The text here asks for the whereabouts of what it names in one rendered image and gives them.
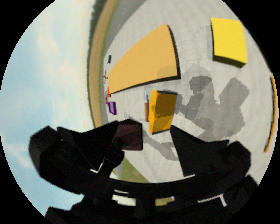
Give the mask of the brown-handled awl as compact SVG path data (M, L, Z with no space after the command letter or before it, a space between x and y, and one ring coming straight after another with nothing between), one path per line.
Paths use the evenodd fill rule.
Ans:
M145 99L145 117L146 117L146 122L150 122L149 121L149 116L150 116L149 99L147 99L147 92L146 92L146 99Z

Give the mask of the purple shallow tray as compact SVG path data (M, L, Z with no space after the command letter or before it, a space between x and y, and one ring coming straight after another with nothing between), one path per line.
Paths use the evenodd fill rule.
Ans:
M117 111L116 111L116 102L115 101L112 101L112 102L107 102L109 103L109 109L110 109L110 112L111 114L114 114L114 116L116 116L117 114Z

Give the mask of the orange rectangular panel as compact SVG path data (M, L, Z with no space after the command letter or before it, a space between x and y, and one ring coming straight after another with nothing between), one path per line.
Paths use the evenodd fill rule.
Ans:
M167 24L142 37L115 63L107 74L109 93L181 79L176 39Z

